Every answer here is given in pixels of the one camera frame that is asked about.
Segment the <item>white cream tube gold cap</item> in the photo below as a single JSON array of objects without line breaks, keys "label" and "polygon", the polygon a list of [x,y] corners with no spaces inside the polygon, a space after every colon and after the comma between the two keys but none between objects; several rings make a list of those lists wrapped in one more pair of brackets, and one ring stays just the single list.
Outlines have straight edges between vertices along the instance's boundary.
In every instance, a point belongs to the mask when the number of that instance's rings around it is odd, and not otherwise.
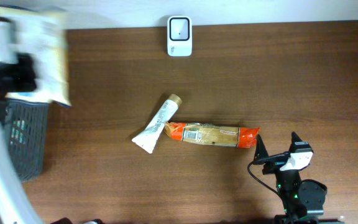
[{"label": "white cream tube gold cap", "polygon": [[165,123],[177,112],[181,104],[182,99],[175,94],[171,94],[146,128],[136,137],[132,138],[132,142],[149,154],[153,153],[157,141],[165,127]]}]

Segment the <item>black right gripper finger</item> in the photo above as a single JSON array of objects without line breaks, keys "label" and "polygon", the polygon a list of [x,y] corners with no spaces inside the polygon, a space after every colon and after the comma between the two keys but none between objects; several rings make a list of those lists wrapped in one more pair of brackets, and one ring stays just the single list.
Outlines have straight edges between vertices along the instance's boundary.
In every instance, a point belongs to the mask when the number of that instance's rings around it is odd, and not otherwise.
[{"label": "black right gripper finger", "polygon": [[303,143],[303,141],[301,140],[301,138],[297,135],[297,133],[296,132],[292,132],[291,133],[291,143],[292,144],[296,144],[296,143],[300,143],[300,144],[302,144]]},{"label": "black right gripper finger", "polygon": [[261,135],[257,135],[256,137],[257,140],[257,144],[256,144],[256,148],[255,148],[255,154],[254,154],[254,159],[265,159],[269,156],[266,148],[265,148],[265,144],[262,140]]}]

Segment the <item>white snack bag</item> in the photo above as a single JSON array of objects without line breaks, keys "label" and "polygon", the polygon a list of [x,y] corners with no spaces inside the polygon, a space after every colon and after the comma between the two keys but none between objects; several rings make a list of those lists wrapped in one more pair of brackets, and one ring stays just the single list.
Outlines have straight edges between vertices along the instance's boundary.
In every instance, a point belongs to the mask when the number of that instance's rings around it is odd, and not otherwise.
[{"label": "white snack bag", "polygon": [[14,23],[14,49],[32,57],[37,84],[32,92],[8,93],[7,98],[31,103],[56,101],[70,106],[66,13],[59,8],[31,11],[0,6],[0,17]]}]

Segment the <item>orange spaghetti packet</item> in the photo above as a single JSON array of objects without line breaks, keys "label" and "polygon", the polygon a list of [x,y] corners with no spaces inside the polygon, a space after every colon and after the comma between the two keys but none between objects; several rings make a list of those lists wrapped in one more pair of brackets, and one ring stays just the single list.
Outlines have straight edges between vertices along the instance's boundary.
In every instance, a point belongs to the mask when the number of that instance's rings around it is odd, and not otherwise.
[{"label": "orange spaghetti packet", "polygon": [[217,126],[208,123],[165,123],[171,139],[209,146],[251,148],[256,145],[260,128]]}]

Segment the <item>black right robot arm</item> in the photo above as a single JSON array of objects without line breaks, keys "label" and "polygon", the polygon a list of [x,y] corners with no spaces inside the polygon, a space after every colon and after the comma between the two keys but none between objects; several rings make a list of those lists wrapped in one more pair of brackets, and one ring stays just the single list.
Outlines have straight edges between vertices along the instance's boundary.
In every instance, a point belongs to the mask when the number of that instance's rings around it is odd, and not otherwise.
[{"label": "black right robot arm", "polygon": [[[289,150],[270,156],[260,135],[257,135],[256,141],[254,160],[247,166],[247,171],[258,183],[280,198],[285,213],[275,215],[274,223],[341,223],[340,220],[320,219],[324,214],[323,205],[328,188],[316,180],[303,180],[300,177],[300,171],[310,165],[314,154],[308,142],[292,132]],[[275,188],[257,178],[250,170],[251,166],[262,166],[263,175],[273,174],[276,179]]]}]

